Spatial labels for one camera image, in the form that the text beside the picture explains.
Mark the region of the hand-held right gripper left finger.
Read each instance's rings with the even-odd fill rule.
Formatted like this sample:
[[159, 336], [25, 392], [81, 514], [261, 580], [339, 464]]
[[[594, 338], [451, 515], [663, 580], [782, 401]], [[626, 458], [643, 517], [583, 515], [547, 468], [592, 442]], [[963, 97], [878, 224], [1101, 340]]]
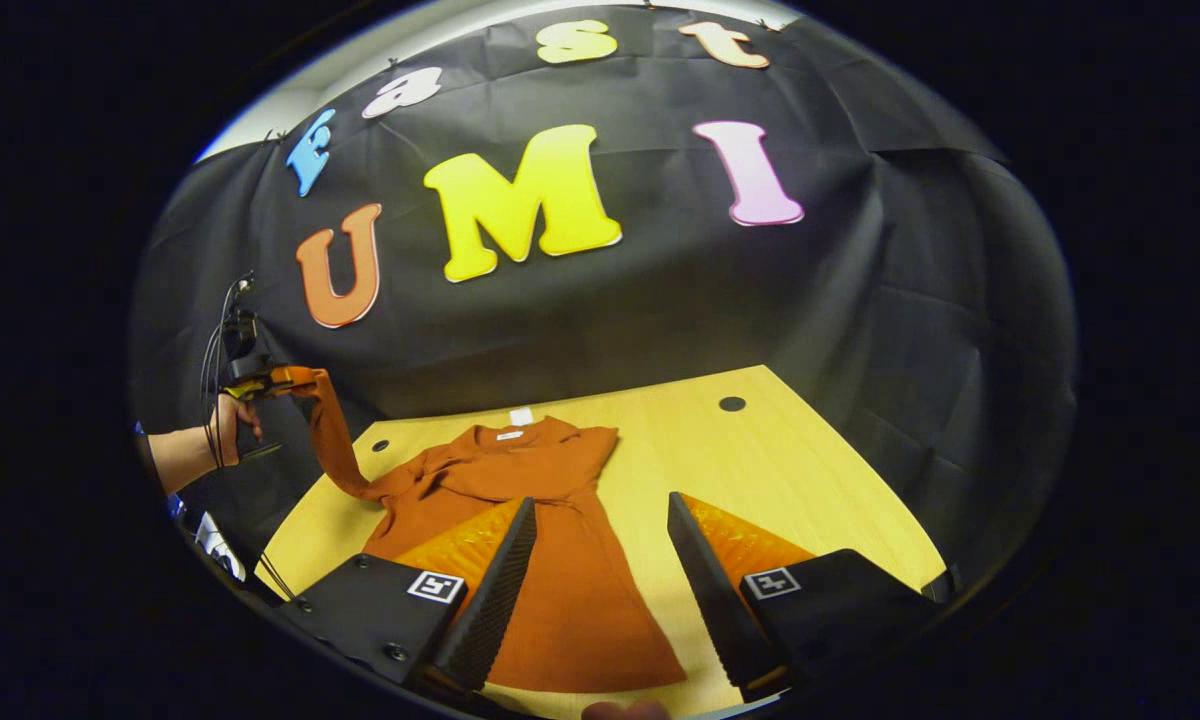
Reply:
[[535, 502], [514, 498], [395, 559], [350, 556], [280, 607], [304, 637], [412, 692], [481, 691], [538, 538]]

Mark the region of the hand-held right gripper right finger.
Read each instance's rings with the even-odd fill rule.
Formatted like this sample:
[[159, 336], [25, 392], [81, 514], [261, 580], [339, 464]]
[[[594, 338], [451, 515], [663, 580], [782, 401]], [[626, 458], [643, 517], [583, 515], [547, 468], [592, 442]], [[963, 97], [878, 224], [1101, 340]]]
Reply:
[[667, 529], [728, 683], [746, 701], [846, 679], [914, 638], [946, 578], [912, 588], [856, 550], [812, 553], [686, 493]]

